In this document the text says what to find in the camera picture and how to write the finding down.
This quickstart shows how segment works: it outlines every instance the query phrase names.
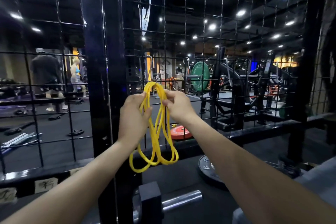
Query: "red weight plate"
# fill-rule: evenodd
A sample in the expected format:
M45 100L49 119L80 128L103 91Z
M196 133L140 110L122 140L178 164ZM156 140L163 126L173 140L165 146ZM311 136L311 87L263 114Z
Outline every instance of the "red weight plate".
M183 140L193 137L193 135L183 126L177 126L170 130L171 139L173 140Z

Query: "person's left hand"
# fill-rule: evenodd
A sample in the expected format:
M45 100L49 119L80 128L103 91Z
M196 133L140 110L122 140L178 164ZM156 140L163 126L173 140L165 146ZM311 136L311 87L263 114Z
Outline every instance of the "person's left hand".
M118 141L125 142L135 149L140 139L145 135L148 127L152 108L148 108L144 114L139 107L146 97L146 93L130 95L120 109L120 122Z

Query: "yellow rope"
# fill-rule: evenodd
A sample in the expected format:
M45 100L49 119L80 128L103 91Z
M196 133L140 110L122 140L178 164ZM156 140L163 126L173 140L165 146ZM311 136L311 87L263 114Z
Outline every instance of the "yellow rope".
M149 96L151 92L151 88L155 88L156 92L160 98L160 109L159 113L157 115L155 125L153 125L152 118L149 118L149 130L150 130L150 137L152 139L152 156L150 159L148 159L141 151L140 144L138 145L138 152L140 156L147 162L147 165L141 169L135 169L133 166L133 153L129 156L129 165L132 168L132 170L136 173L142 173L146 171L150 165L156 166L159 163L162 163L164 165L170 165L175 163L176 161L179 160L179 154L177 153L177 150L173 146L173 141L171 140L171 135L170 135L170 129L169 129L169 110L167 109L167 127L168 130L166 131L166 121L165 121L165 113L166 113L166 108L162 104L162 100L167 99L166 93L164 92L162 86L156 82L148 82L145 85L144 91L147 93L146 98L143 100L141 106L140 106L140 111L145 108L149 108ZM160 150L160 145L159 145L159 135L160 131L163 131L163 134L165 135L165 138L170 145L171 148L171 159L166 160L161 156L161 150ZM157 162L153 162L155 156L157 157Z

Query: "forearm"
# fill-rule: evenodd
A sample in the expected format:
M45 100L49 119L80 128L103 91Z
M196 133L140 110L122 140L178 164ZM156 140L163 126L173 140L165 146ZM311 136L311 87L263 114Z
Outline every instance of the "forearm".
M82 170L7 218L3 223L80 223L132 150L116 142Z
M253 223L331 223L336 210L275 168L237 146L198 117L186 128Z

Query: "gray fabric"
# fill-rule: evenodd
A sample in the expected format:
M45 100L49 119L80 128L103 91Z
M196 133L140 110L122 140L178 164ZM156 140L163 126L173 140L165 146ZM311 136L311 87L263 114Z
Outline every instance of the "gray fabric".
M336 157L295 179L336 208ZM241 208L233 212L232 224L250 224Z

